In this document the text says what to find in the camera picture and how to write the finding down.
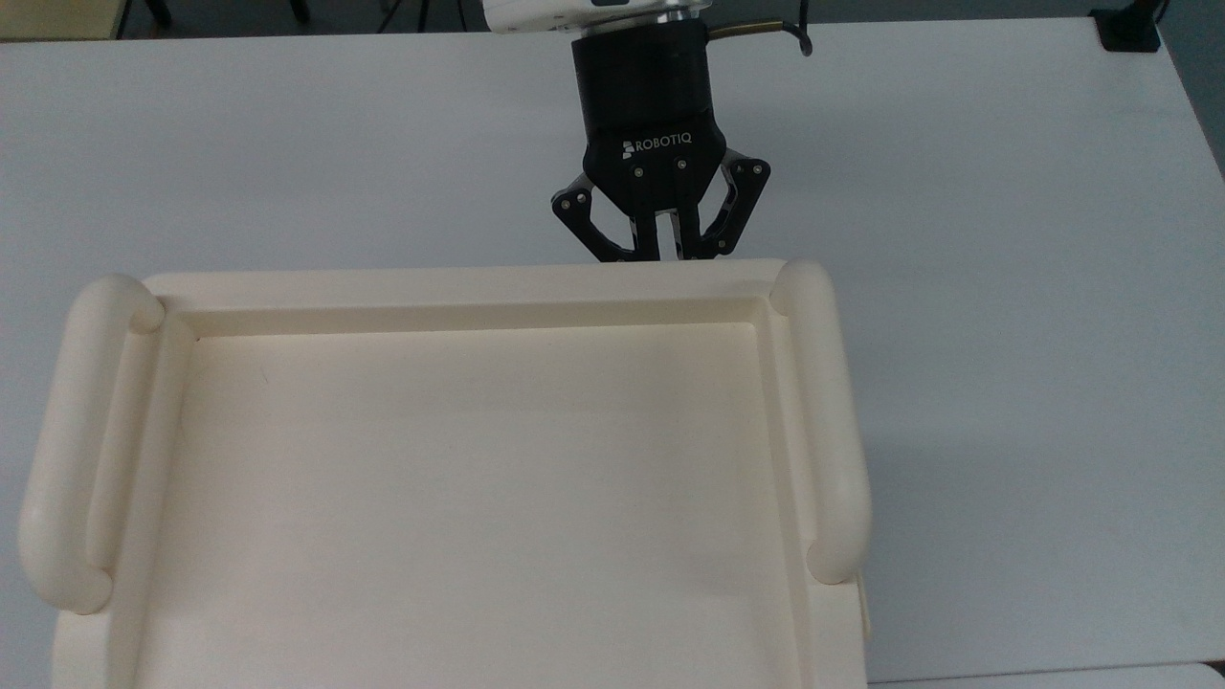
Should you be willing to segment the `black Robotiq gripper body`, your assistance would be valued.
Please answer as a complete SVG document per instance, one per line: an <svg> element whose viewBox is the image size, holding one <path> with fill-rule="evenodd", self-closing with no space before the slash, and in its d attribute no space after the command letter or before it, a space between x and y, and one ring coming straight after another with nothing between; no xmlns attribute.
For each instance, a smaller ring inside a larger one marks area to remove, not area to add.
<svg viewBox="0 0 1225 689"><path fill-rule="evenodd" d="M726 154L703 22L639 25L570 44L586 121L586 177L621 212L677 208L677 161L704 196Z"/></svg>

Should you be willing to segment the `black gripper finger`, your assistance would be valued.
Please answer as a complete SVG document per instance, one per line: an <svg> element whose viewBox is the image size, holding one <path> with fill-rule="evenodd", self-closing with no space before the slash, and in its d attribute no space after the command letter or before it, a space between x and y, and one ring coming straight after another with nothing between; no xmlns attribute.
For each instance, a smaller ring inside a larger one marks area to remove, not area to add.
<svg viewBox="0 0 1225 689"><path fill-rule="evenodd" d="M590 178L578 175L568 184L568 188L559 190L551 197L552 213L599 262L660 261L657 216L652 213L626 215L632 245L617 244L599 230L590 218L595 191L597 185L590 181Z"/></svg>
<svg viewBox="0 0 1225 689"><path fill-rule="evenodd" d="M726 184L726 196L715 218L703 226L699 202L709 181L699 177L699 166L686 158L673 163L674 191L673 233L679 260L713 260L735 253L746 230L748 218L771 177L769 162L726 152L719 166Z"/></svg>

